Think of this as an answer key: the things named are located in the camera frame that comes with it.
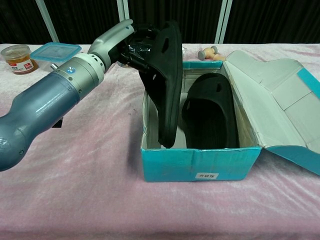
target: robotic arm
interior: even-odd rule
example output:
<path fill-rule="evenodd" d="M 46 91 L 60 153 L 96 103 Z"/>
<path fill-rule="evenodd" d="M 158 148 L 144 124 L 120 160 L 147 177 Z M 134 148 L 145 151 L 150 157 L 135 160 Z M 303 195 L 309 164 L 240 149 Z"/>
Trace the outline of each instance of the robotic arm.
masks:
<path fill-rule="evenodd" d="M 17 95 L 0 117 L 0 171 L 25 156 L 37 135 L 50 129 L 104 80 L 104 73 L 121 56 L 119 45 L 135 32 L 124 20 L 98 37 L 88 54 L 79 53 Z"/>

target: food container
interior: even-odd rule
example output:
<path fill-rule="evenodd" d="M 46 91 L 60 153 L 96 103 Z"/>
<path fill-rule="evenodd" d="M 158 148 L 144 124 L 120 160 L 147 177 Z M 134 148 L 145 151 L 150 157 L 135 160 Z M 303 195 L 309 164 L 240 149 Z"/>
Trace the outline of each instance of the food container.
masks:
<path fill-rule="evenodd" d="M 31 50 L 27 45 L 13 45 L 1 51 L 1 55 L 11 67 L 14 74 L 22 75 L 38 68 L 37 63 L 30 59 Z"/>
<path fill-rule="evenodd" d="M 30 57 L 36 61 L 42 70 L 52 72 L 52 64 L 55 64 L 58 67 L 61 66 L 79 53 L 81 49 L 82 48 L 79 45 L 48 42 L 33 51 Z"/>

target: table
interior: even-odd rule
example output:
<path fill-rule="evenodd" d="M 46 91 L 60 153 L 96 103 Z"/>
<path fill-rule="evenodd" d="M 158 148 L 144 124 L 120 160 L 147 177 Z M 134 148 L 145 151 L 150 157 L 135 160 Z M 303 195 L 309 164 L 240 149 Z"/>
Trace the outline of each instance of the table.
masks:
<path fill-rule="evenodd" d="M 196 60 L 211 45 L 183 46 L 184 60 Z M 217 47 L 224 56 L 293 58 L 320 79 L 320 44 Z M 46 74 L 14 75 L 1 57 L 0 116 Z M 320 238 L 320 177 L 267 151 L 242 181 L 145 182 L 143 94 L 136 70 L 112 65 L 62 128 L 39 135 L 17 166 L 0 172 L 1 240 Z"/>

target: teal shoe box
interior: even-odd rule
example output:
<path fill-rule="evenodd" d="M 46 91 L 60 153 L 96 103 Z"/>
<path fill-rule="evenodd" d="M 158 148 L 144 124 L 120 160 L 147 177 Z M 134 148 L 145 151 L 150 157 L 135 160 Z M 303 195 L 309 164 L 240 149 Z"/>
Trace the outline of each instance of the teal shoe box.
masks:
<path fill-rule="evenodd" d="M 145 93 L 141 154 L 147 182 L 242 180 L 262 148 L 320 175 L 320 82 L 303 65 L 293 59 L 261 62 L 242 51 L 224 62 L 184 62 L 180 108 L 205 73 L 230 81 L 240 148 L 188 149 L 181 116 L 173 147 L 164 148 L 156 106 Z"/>

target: honey jar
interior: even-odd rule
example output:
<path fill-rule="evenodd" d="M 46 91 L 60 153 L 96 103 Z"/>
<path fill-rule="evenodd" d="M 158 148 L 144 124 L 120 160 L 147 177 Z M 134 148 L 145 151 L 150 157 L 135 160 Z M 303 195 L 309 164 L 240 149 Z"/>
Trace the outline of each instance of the honey jar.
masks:
<path fill-rule="evenodd" d="M 37 63 L 30 59 L 30 53 L 30 48 L 21 44 L 9 46 L 1 51 L 12 72 L 18 75 L 31 73 L 38 68 Z"/>

